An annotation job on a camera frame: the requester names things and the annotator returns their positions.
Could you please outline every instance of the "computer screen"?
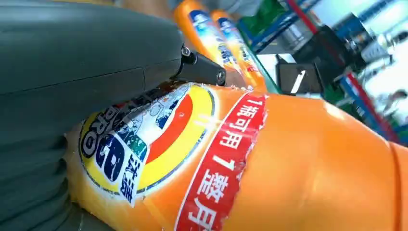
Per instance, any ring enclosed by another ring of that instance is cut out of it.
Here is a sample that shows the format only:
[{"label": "computer screen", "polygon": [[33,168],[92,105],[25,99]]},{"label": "computer screen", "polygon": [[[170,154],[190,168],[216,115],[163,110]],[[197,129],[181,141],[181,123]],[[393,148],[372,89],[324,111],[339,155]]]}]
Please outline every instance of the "computer screen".
[{"label": "computer screen", "polygon": [[314,64],[277,64],[277,84],[284,94],[322,93],[319,72]]}]

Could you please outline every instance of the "tide logo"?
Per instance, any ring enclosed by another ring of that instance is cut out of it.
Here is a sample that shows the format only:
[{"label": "tide logo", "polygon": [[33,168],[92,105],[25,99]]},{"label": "tide logo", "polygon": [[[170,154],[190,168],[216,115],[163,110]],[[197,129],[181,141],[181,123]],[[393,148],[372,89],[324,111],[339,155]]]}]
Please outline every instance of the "tide logo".
[{"label": "tide logo", "polygon": [[132,206],[177,174],[205,138],[202,124],[215,113],[214,95],[205,87],[184,84],[152,100],[157,94],[163,92],[94,113],[80,133],[89,178]]}]

